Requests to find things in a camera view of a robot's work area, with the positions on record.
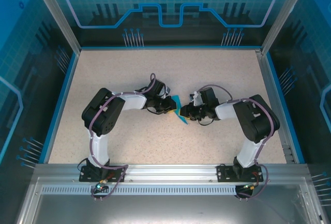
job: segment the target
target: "blue line graphic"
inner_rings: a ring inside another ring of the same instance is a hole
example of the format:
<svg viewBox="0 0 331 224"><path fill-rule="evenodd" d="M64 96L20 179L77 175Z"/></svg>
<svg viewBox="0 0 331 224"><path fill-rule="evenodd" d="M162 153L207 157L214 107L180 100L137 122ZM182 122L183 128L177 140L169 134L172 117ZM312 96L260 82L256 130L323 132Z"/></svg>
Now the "blue line graphic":
<svg viewBox="0 0 331 224"><path fill-rule="evenodd" d="M163 20L162 20L162 8L161 8L161 5L159 3L140 3L138 4L138 8L137 9L129 9L120 19L119 21L115 24L115 25L105 25L105 26L83 26L80 21L78 20L78 17L73 9L73 6L71 5L71 2L70 0L66 0L68 6L69 6L69 9L77 23L77 26L79 26L80 28L83 28L83 29L109 29L109 28L118 28L119 25L122 24L122 22L131 14L131 13L134 13L134 12L143 12L143 7L157 7L158 9L158 16L159 16L159 24L161 27L168 27L168 28L176 28L176 27L181 27L182 24L183 24L183 18L184 18L184 8L187 7L187 6L196 6L196 7L199 7L199 11L201 12L210 12L211 14L213 14L215 16L215 18L220 22L222 23L225 27L237 27L237 28L240 28L240 27L262 27L264 26L264 24L266 23L267 21L267 18L275 4L275 1L276 0L272 0L272 2L270 3L270 6L265 14L265 17L262 21L261 24L259 25L252 25L252 24L227 24L222 18L221 16L219 16L219 14L213 9L213 8L204 8L203 7L203 3L183 3L181 6L180 6L180 9L179 9L179 23L178 24L164 24L163 23Z"/></svg>
<svg viewBox="0 0 331 224"><path fill-rule="evenodd" d="M320 102L320 109L322 111L323 117L325 119L325 122L329 128L329 131L331 132L331 122L329 119L329 116L327 115L325 108L324 108L324 102L325 102L325 96L326 94L331 91L331 84L329 84L325 89L322 91L322 96L321 96L321 102Z"/></svg>
<svg viewBox="0 0 331 224"><path fill-rule="evenodd" d="M17 98L18 98L18 101L19 101L19 105L20 105L20 108L16 114L16 117L14 119L14 122L12 123L12 126L9 130L9 133L8 133L8 136L6 138L6 141L5 141L5 144L4 146L2 147L2 150L1 150L1 153L0 153L0 164L5 156L5 153L6 153L6 150L8 148L8 145L9 145L9 142L11 140L11 137L14 133L14 130L16 128L16 125L17 125L17 122L19 121L20 119L20 116L22 114L22 111L23 111L23 101L22 101L22 95L21 95L21 92L12 84L10 84L6 79L4 79L3 77L0 76L0 81L3 82L11 91L13 91L16 95L17 95Z"/></svg>

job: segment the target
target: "black mounting plate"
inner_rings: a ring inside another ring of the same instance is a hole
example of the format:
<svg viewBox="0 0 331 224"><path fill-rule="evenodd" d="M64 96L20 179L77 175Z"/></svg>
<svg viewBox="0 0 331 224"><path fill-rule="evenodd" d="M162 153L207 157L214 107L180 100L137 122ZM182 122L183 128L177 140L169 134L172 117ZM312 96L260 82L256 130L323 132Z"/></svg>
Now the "black mounting plate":
<svg viewBox="0 0 331 224"><path fill-rule="evenodd" d="M108 179L108 183L111 182L117 182L119 177L121 176L122 172L124 171L124 169L118 169L118 170L106 170L106 176L104 178L102 178L102 176L98 173L96 173L91 167L89 166L82 166L81 168L81 173L79 175L79 182L99 182L102 179L107 178L109 175L111 175L111 173L113 173L114 175ZM120 182L124 182L124 177L125 175L122 177Z"/></svg>
<svg viewBox="0 0 331 224"><path fill-rule="evenodd" d="M219 183L255 183L257 179L252 174L253 172L256 172L259 175L259 182L263 182L263 174L260 166L254 165L246 168L245 173L241 175L240 179L237 178L237 175L233 170L233 166L226 166L221 164L220 166L216 167L217 181Z"/></svg>

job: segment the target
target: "beige work surface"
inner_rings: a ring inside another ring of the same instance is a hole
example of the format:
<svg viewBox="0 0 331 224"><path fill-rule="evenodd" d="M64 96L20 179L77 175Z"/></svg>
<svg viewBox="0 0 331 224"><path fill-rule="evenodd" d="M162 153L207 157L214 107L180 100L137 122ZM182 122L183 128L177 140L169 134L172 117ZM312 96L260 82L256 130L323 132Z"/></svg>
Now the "beige work surface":
<svg viewBox="0 0 331 224"><path fill-rule="evenodd" d="M154 72L179 95L182 106L189 94L214 83L234 99L260 94L268 103L255 51L135 50L82 51L49 163L78 163L89 155L87 129L81 114L102 87L125 92L149 84ZM227 94L214 89L220 102ZM111 163L217 164L232 163L244 134L238 120L209 126L185 125L175 113L154 115L147 110L123 111L109 134ZM268 141L260 162L285 163L278 133Z"/></svg>

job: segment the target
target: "robotic arm base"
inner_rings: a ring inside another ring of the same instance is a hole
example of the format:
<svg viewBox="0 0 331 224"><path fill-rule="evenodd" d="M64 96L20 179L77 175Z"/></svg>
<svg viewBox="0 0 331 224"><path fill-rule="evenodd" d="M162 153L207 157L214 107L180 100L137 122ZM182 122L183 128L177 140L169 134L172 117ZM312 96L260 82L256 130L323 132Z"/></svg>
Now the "robotic arm base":
<svg viewBox="0 0 331 224"><path fill-rule="evenodd" d="M81 173L79 175L79 182L99 182L111 176L111 178L108 179L108 182L116 183L119 177L121 176L121 173L122 170L108 170L108 169L96 167L87 159L86 165L82 166L81 168Z"/></svg>
<svg viewBox="0 0 331 224"><path fill-rule="evenodd" d="M219 183L255 183L257 179L253 172L259 175L259 182L263 182L263 174L260 166L252 165L248 168L243 168L237 161L237 157L234 158L232 166L221 164L216 167L217 181Z"/></svg>

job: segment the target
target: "blue trim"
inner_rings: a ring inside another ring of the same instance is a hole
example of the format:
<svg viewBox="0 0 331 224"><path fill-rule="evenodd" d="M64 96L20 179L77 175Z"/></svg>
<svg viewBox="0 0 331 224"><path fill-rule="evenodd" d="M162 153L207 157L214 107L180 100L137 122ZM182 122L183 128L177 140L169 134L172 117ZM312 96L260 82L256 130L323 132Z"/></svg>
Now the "blue trim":
<svg viewBox="0 0 331 224"><path fill-rule="evenodd" d="M74 71L76 69L76 65L78 62L78 56L73 53L70 64L67 70L66 77L64 78L64 82L62 85L62 89L60 92L60 95L58 96L57 104L54 110L53 118L50 124L50 127L47 132L47 136L45 139L45 143L43 145L43 149L41 151L41 155L39 158L39 163L45 163L46 159L48 159L48 156L53 148L56 132L62 117L62 112L68 97L69 89L71 86L72 78Z"/></svg>
<svg viewBox="0 0 331 224"><path fill-rule="evenodd" d="M267 53L267 59L268 59L269 65L270 65L272 76L273 76L274 81L275 81L275 85L276 85L276 88L277 88L277 92L278 92L278 95L279 95L279 98L280 98L281 105L284 109L285 118L288 122L288 127L289 127L289 130L290 130L291 136L292 136L295 152L297 154L299 163L305 163L305 159L304 159L304 156L302 154L302 151L301 151L301 148L300 148L300 145L299 145L299 141L298 141L298 138L296 136L294 126L293 126L293 123L292 123L292 120L291 120L291 117L290 117L289 109L288 109L288 106L286 104L284 94L281 91L281 87L280 87L280 83L279 83L279 80L278 80L278 77L277 77L277 74L276 74L274 63L271 59L271 56L270 56L269 52Z"/></svg>
<svg viewBox="0 0 331 224"><path fill-rule="evenodd" d="M327 115L325 108L324 108L326 94L330 91L331 91L331 84L329 84L327 87L325 87L325 89L323 89L322 96L321 96L321 102L320 102L320 109L322 111L325 122L329 128L329 131L331 132L331 122L330 122L329 116Z"/></svg>
<svg viewBox="0 0 331 224"><path fill-rule="evenodd" d="M16 88L16 86L14 86L13 84L10 84L6 79L4 79L3 77L0 77L0 82L3 82L11 91L13 91L16 95L17 95L17 99L19 101L19 105L20 108L16 114L16 117L11 125L11 128L9 130L8 136L6 138L6 141L4 143L4 146L1 149L0 152L0 164L5 156L6 150L8 148L9 142L11 140L11 137L15 131L16 125L21 117L22 111L23 111L23 100L22 100L22 95L21 92Z"/></svg>
<svg viewBox="0 0 331 224"><path fill-rule="evenodd" d="M143 7L157 7L158 8L158 17L159 17L159 25L161 27L170 27L170 28L174 28L174 27L181 27L183 24L183 19L184 19L184 7L186 6L197 6L199 7L199 11L201 12L210 12L211 14L214 15L214 17L220 22L222 23L225 27L262 27L264 26L264 24L266 23L268 16L276 2L276 0L272 0L270 3L270 6L268 7L268 10L263 18L263 21L261 24L255 25L255 24L227 24L225 22L225 20L222 19L222 17L213 9L213 8L205 8L203 7L203 3L183 3L180 8L179 8L179 23L178 24L164 24L163 20L162 20L162 7L159 3L139 3L138 4L138 8L137 9L129 9L120 19L119 21L115 24L115 25L105 25L105 26L85 26L82 25L78 19L78 16L76 15L73 6L70 2L70 0L66 0L68 7L72 13L73 18L76 21L76 24L78 27L80 28L87 28L87 29L105 29L105 28L118 28L122 22L131 14L134 12L143 12Z"/></svg>
<svg viewBox="0 0 331 224"><path fill-rule="evenodd" d="M84 50L157 50L157 49L227 49L227 50L260 50L260 46L157 46L157 47L82 47Z"/></svg>

